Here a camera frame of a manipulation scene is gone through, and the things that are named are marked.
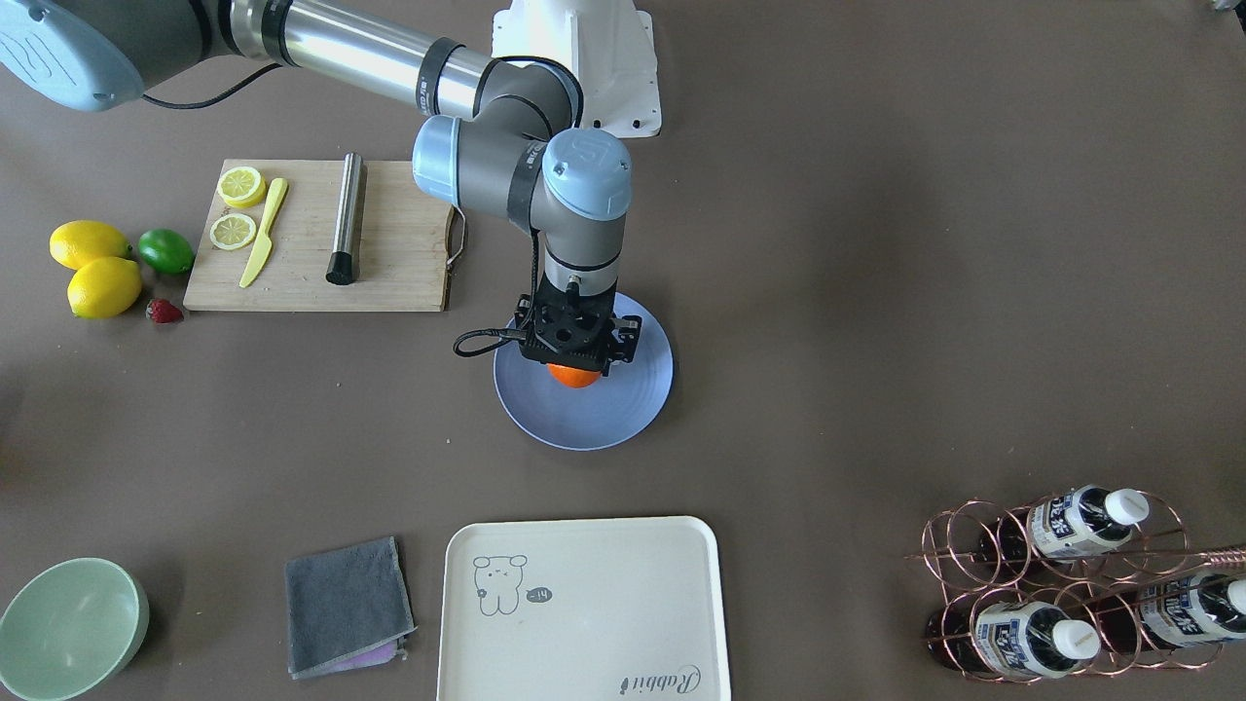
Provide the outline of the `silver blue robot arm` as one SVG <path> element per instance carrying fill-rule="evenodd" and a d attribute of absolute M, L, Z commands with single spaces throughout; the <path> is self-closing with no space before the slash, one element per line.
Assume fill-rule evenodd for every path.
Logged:
<path fill-rule="evenodd" d="M 532 362 L 608 374 L 640 318 L 616 313 L 633 164 L 579 125 L 586 98 L 552 59 L 493 59 L 329 1 L 5 1 L 2 64 L 59 105 L 141 100 L 218 55 L 307 68 L 417 107 L 412 177 L 437 200 L 508 219 L 542 247 L 510 331 Z"/>

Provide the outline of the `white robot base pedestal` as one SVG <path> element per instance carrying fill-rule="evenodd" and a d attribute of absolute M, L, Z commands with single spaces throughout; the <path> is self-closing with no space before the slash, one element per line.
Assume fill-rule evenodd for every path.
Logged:
<path fill-rule="evenodd" d="M 493 57 L 535 55 L 569 68 L 586 129 L 618 138 L 663 127 L 654 22 L 632 1 L 512 1 L 493 14 Z"/>

